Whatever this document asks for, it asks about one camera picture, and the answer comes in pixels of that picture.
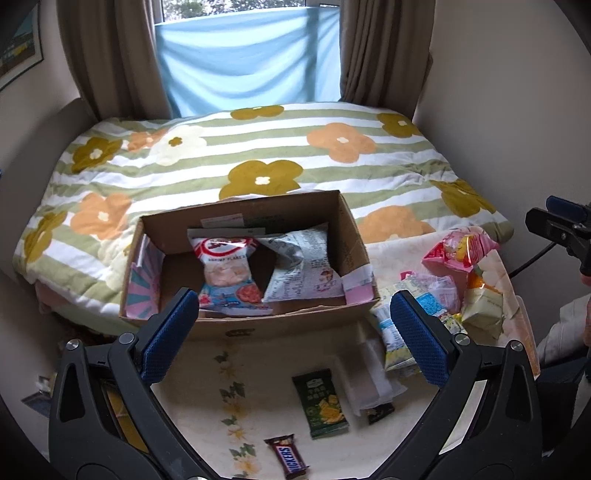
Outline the person right hand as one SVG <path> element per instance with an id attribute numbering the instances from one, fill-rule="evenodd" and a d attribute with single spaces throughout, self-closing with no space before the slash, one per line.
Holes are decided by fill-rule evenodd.
<path id="1" fill-rule="evenodd" d="M 581 282 L 590 287 L 591 286 L 591 277 L 582 275 Z M 586 307 L 586 318 L 585 318 L 585 327 L 583 331 L 583 342 L 588 347 L 591 347 L 591 299 L 588 300 L 587 307 Z"/>

